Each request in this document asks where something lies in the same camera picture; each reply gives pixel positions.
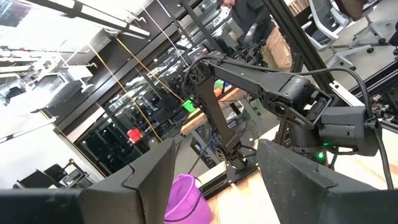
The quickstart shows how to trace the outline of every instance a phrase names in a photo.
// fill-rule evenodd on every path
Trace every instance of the bucket handle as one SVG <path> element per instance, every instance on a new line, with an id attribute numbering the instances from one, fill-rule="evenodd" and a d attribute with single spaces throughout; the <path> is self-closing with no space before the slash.
<path id="1" fill-rule="evenodd" d="M 191 175 L 187 175 L 187 174 L 180 174 L 180 175 L 178 175 L 178 177 L 181 177 L 181 176 L 186 177 L 186 176 L 191 176 Z M 199 181 L 199 183 L 200 183 L 201 186 L 203 186 L 203 183 L 199 180 L 198 177 L 195 177 L 194 175 L 192 175 L 192 176 L 193 176 L 193 178 L 195 178 L 195 180 Z M 201 198 L 201 190 L 200 190 L 200 195 L 199 195 L 199 197 L 198 197 L 198 200 L 195 202 L 195 206 L 193 206 L 192 211 L 189 212 L 188 215 L 185 215 L 184 217 L 179 218 L 179 219 L 176 219 L 176 220 L 164 220 L 164 221 L 165 221 L 165 222 L 180 222 L 180 221 L 182 221 L 182 220 L 188 218 L 188 217 L 193 213 L 193 211 L 195 211 L 195 209 L 197 209 L 197 206 L 198 206 L 198 204 L 199 204 L 200 198 Z"/>

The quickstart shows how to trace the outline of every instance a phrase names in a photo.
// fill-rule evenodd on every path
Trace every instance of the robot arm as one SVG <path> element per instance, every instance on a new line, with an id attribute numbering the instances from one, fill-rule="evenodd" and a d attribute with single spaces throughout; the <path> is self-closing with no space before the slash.
<path id="1" fill-rule="evenodd" d="M 229 129 L 213 93 L 215 79 L 224 80 L 258 98 L 263 107 L 287 121 L 293 150 L 314 159 L 326 150 L 353 148 L 351 154 L 374 156 L 378 144 L 364 106 L 334 107 L 336 98 L 300 75 L 263 72 L 212 52 L 193 63 L 184 79 L 184 90 L 194 96 L 215 130 L 216 146 L 223 158 L 239 171 L 250 161 L 241 152 L 240 134 Z"/>

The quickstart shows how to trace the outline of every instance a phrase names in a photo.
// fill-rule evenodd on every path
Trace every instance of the person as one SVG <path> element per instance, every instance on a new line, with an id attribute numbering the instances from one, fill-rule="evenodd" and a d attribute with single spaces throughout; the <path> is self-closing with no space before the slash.
<path id="1" fill-rule="evenodd" d="M 292 67 L 290 47 L 262 0 L 218 0 L 218 2 L 222 6 L 231 8 L 232 18 L 242 28 L 245 42 L 262 45 L 262 56 L 269 68 L 290 71 Z"/>

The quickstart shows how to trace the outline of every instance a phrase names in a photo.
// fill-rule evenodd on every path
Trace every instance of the purple plastic bucket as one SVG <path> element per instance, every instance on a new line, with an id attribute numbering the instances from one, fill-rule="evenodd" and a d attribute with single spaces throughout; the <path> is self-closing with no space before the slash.
<path id="1" fill-rule="evenodd" d="M 192 175 L 180 174 L 178 178 L 173 181 L 164 220 L 164 223 L 167 224 L 210 223 L 210 207 L 196 187 L 195 178 Z"/>

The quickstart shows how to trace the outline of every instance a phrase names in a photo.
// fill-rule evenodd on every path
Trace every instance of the beige pants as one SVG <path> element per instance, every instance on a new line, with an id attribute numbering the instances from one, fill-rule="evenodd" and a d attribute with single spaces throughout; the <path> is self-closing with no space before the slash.
<path id="1" fill-rule="evenodd" d="M 279 32 L 278 26 L 272 30 L 267 38 L 267 45 L 262 46 L 262 57 L 271 69 L 289 72 L 292 68 L 290 47 Z"/>

